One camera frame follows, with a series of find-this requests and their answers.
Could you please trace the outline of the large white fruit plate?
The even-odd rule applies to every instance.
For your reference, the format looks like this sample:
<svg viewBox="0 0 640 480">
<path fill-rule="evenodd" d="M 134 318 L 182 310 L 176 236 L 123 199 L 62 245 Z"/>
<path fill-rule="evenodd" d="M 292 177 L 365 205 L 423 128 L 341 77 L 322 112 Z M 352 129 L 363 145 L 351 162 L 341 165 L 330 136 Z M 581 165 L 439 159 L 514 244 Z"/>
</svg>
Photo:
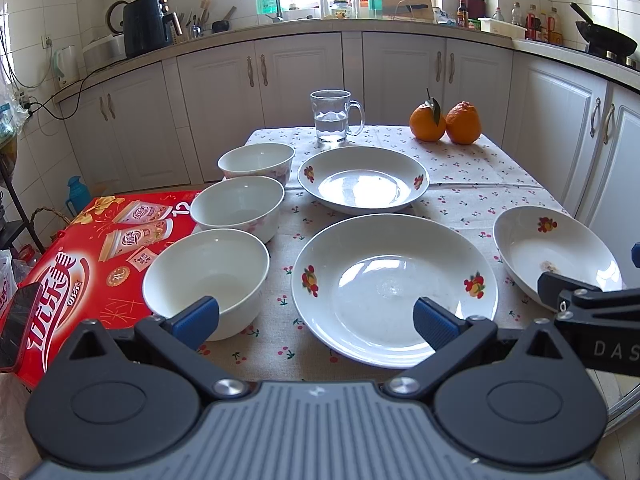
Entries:
<svg viewBox="0 0 640 480">
<path fill-rule="evenodd" d="M 413 326 L 420 297 L 467 318 L 493 318 L 494 272 L 464 236 L 408 214 L 367 214 L 322 230 L 299 253 L 292 299 L 333 351 L 384 368 L 412 367 L 433 349 Z"/>
</svg>

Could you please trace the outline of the white floral bowl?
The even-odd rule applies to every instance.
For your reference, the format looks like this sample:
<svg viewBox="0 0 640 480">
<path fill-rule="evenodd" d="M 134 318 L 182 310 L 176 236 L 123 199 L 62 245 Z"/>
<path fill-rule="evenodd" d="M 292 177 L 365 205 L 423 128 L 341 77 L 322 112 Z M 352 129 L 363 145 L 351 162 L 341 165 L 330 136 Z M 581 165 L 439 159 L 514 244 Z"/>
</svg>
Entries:
<svg viewBox="0 0 640 480">
<path fill-rule="evenodd" d="M 227 179 L 265 176 L 285 186 L 290 178 L 294 156 L 294 148 L 286 144 L 248 144 L 222 155 L 218 159 L 218 168 Z"/>
</svg>

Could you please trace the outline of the white kitchen cabinets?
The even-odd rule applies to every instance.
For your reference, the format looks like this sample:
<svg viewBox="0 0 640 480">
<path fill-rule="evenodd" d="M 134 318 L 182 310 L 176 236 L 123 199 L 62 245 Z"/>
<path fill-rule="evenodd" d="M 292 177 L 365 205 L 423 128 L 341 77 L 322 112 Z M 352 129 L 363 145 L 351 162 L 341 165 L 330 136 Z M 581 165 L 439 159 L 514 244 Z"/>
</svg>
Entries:
<svg viewBox="0 0 640 480">
<path fill-rule="evenodd" d="M 257 27 L 105 67 L 58 106 L 88 185 L 139 191 L 219 179 L 255 130 L 310 125 L 320 89 L 347 90 L 369 125 L 403 126 L 427 96 L 474 104 L 638 284 L 639 75 L 585 52 L 438 27 Z"/>
</svg>

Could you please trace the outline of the red drink carton box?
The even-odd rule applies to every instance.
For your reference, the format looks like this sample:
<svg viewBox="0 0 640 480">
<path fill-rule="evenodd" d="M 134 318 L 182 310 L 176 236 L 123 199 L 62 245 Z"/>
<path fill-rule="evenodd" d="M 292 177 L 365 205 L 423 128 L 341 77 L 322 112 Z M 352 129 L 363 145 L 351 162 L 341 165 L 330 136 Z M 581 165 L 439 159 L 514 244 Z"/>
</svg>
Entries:
<svg viewBox="0 0 640 480">
<path fill-rule="evenodd" d="M 32 309 L 13 374 L 35 388 L 79 322 L 108 330 L 151 314 L 142 296 L 146 271 L 160 253 L 195 229 L 195 191 L 95 198 L 66 226 L 24 279 L 42 298 Z"/>
</svg>

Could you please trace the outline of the cherry print tablecloth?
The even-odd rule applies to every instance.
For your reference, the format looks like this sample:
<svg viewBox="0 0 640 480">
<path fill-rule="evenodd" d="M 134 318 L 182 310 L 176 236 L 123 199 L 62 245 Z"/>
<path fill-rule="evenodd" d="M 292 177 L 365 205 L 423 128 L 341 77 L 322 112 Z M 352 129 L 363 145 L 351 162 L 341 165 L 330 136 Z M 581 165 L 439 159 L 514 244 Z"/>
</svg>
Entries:
<svg viewBox="0 0 640 480">
<path fill-rule="evenodd" d="M 502 327 L 546 315 L 510 278 L 492 236 L 516 206 L 560 203 L 496 144 L 424 143 L 405 127 L 372 126 L 359 142 L 410 156 L 430 185 L 393 217 L 347 217 L 288 181 L 270 240 L 262 312 L 201 354 L 248 382 L 389 378 L 423 356 L 412 308 L 422 296 Z"/>
</svg>

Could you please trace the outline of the blue thermos jug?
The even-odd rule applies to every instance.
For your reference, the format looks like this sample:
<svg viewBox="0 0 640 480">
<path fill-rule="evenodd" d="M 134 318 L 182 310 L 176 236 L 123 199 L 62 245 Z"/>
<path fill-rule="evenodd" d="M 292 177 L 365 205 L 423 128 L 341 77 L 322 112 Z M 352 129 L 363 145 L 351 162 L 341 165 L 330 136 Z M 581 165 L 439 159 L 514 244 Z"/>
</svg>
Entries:
<svg viewBox="0 0 640 480">
<path fill-rule="evenodd" d="M 65 205 L 68 211 L 74 216 L 78 216 L 92 200 L 89 189 L 81 182 L 79 176 L 70 177 L 67 182 L 68 197 Z"/>
</svg>

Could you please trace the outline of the bumpy orange tangerine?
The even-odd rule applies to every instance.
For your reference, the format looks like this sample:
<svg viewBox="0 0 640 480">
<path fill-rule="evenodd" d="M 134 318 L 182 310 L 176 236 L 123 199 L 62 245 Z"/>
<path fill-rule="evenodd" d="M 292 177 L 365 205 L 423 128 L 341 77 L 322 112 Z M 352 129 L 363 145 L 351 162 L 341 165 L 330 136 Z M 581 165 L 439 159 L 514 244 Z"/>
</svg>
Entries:
<svg viewBox="0 0 640 480">
<path fill-rule="evenodd" d="M 446 133 L 455 144 L 473 144 L 482 134 L 480 114 L 468 101 L 455 105 L 446 115 Z"/>
</svg>

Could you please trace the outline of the orange with leaf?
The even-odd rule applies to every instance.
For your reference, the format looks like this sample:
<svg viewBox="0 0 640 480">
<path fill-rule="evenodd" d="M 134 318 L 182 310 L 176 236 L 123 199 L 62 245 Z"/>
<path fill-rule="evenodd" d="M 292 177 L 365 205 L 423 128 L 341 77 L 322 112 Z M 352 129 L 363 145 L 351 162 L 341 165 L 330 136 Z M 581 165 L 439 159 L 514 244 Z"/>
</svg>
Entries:
<svg viewBox="0 0 640 480">
<path fill-rule="evenodd" d="M 446 120 L 439 102 L 426 89 L 426 99 L 411 114 L 409 128 L 423 142 L 437 142 L 445 134 Z"/>
</svg>

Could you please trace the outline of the glass water mug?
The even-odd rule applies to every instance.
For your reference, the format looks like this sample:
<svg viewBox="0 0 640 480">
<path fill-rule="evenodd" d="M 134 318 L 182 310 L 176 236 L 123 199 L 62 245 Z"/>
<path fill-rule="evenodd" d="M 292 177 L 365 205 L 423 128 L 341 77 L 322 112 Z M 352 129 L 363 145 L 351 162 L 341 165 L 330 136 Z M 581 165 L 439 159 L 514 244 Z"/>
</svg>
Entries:
<svg viewBox="0 0 640 480">
<path fill-rule="evenodd" d="M 314 115 L 314 128 L 320 143 L 342 143 L 348 136 L 359 136 L 363 132 L 366 114 L 362 105 L 352 99 L 347 90 L 324 89 L 310 94 Z M 354 108 L 359 114 L 359 125 L 349 125 L 349 111 Z"/>
</svg>

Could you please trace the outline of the black wok pan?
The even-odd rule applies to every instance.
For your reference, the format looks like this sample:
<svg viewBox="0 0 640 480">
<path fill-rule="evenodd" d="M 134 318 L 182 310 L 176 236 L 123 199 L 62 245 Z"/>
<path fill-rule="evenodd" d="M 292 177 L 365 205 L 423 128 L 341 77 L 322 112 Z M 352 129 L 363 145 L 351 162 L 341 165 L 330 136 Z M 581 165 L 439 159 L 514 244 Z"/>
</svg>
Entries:
<svg viewBox="0 0 640 480">
<path fill-rule="evenodd" d="M 570 7 L 580 16 L 575 25 L 587 44 L 588 53 L 599 58 L 607 58 L 608 52 L 611 52 L 616 63 L 624 64 L 626 58 L 630 58 L 636 52 L 638 44 L 632 38 L 612 28 L 596 24 L 578 3 L 572 2 Z"/>
</svg>

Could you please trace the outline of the white plastic tray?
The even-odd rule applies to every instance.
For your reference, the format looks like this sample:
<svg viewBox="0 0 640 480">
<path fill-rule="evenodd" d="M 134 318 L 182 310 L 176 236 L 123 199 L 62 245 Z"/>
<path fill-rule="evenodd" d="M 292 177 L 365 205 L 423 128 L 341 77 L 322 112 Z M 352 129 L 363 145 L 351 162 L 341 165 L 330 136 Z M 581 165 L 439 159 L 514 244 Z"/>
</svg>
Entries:
<svg viewBox="0 0 640 480">
<path fill-rule="evenodd" d="M 495 20 L 494 18 L 480 18 L 480 30 L 509 37 L 512 40 L 524 40 L 526 37 L 526 29 L 524 27 Z"/>
</svg>

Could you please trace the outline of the dark sauce bottle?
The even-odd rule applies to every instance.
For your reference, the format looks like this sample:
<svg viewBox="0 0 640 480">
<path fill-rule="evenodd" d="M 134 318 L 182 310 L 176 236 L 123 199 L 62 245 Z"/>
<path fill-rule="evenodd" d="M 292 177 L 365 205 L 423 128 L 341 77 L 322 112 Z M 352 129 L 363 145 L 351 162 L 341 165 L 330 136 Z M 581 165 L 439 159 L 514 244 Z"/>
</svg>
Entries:
<svg viewBox="0 0 640 480">
<path fill-rule="evenodd" d="M 469 27 L 469 10 L 466 0 L 459 0 L 456 14 L 456 22 L 459 27 Z"/>
</svg>

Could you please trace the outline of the white electric kettle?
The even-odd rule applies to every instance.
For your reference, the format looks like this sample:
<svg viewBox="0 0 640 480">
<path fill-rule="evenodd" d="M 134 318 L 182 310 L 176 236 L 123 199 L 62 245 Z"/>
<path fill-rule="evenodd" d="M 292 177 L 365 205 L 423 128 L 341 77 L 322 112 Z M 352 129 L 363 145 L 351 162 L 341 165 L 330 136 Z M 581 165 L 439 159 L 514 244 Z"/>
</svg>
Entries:
<svg viewBox="0 0 640 480">
<path fill-rule="evenodd" d="M 52 63 L 54 74 L 58 81 L 58 88 L 64 89 L 79 80 L 79 68 L 74 46 L 55 50 L 52 56 Z"/>
</svg>

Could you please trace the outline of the wooden cutting board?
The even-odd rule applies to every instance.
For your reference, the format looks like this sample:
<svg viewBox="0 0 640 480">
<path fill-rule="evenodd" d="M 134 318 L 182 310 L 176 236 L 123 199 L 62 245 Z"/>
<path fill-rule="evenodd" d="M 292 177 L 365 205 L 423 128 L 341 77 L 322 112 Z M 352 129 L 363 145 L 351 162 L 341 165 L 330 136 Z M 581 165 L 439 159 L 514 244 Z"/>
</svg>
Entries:
<svg viewBox="0 0 640 480">
<path fill-rule="evenodd" d="M 432 0 L 382 0 L 382 14 L 390 18 L 408 18 L 411 21 L 434 21 Z"/>
</svg>

